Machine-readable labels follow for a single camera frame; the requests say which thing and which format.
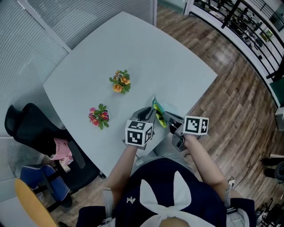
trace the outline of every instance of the white bow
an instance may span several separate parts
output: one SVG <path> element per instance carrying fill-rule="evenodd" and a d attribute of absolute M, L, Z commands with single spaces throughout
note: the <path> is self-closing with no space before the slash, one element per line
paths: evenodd
<path fill-rule="evenodd" d="M 182 219 L 191 227 L 213 226 L 202 218 L 181 211 L 191 204 L 191 194 L 187 183 L 178 171 L 174 174 L 174 206 L 164 207 L 159 205 L 152 188 L 145 180 L 142 180 L 140 185 L 140 203 L 147 209 L 156 213 L 156 215 L 146 220 L 141 227 L 157 227 L 161 224 L 162 220 L 165 220 L 168 217 Z"/>

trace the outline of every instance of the wooden floor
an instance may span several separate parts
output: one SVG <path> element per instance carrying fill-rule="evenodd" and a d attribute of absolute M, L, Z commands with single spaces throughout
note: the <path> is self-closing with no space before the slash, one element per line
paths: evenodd
<path fill-rule="evenodd" d="M 192 115 L 209 117 L 209 134 L 201 143 L 244 198 L 255 200 L 256 208 L 280 197 L 284 186 L 263 175 L 265 167 L 256 163 L 270 153 L 284 155 L 284 134 L 277 131 L 276 106 L 264 83 L 241 53 L 216 30 L 195 16 L 184 16 L 158 7 L 157 27 L 169 34 L 209 65 L 218 75 Z M 192 164 L 190 155 L 186 160 Z M 93 205 L 103 180 L 96 179 L 74 194 L 71 209 L 57 208 L 51 214 L 57 221 L 75 226 L 78 210 Z"/>

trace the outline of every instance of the white table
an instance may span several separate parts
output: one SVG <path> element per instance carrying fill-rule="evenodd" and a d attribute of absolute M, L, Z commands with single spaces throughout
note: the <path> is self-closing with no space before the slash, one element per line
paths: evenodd
<path fill-rule="evenodd" d="M 127 69 L 131 90 L 112 90 L 116 70 Z M 120 13 L 86 37 L 55 68 L 45 91 L 63 124 L 81 149 L 108 176 L 125 145 L 125 124 L 133 112 L 159 102 L 172 104 L 184 116 L 207 90 L 216 74 L 195 54 L 154 26 Z M 110 112 L 109 128 L 89 122 L 91 107 Z M 149 153 L 168 133 L 158 121 Z"/>

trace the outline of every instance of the navy blue shirt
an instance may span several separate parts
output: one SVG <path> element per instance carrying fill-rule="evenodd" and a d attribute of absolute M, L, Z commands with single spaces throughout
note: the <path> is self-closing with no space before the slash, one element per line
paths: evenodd
<path fill-rule="evenodd" d="M 158 204 L 165 207 L 174 205 L 174 173 L 179 171 L 188 184 L 191 193 L 191 204 L 182 211 L 196 215 L 214 226 L 226 226 L 226 207 L 219 195 L 207 184 L 200 182 L 192 172 L 168 158 L 154 160 L 140 167 L 130 178 L 124 196 L 116 206 L 113 217 L 116 226 L 139 227 L 155 213 L 142 206 L 139 202 L 141 180 L 151 186 Z M 136 201 L 127 203 L 127 198 Z M 247 199 L 231 199 L 231 205 L 243 209 L 250 221 L 256 226 L 254 201 Z M 77 227 L 96 227 L 106 218 L 105 207 L 84 207 L 79 211 Z"/>

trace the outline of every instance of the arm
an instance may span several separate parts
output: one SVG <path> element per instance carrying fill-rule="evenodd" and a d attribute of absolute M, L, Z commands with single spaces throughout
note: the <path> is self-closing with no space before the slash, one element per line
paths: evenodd
<path fill-rule="evenodd" d="M 225 191 L 229 188 L 224 174 L 194 135 L 184 134 L 184 138 L 185 146 L 190 151 L 203 182 L 209 184 L 224 201 Z M 241 198 L 241 196 L 231 189 L 231 198 Z"/>
<path fill-rule="evenodd" d="M 114 207 L 119 202 L 122 192 L 130 178 L 137 149 L 136 146 L 127 145 L 104 184 L 104 187 L 111 189 L 114 198 Z M 104 206 L 102 191 L 100 192 L 100 199 L 96 205 Z"/>

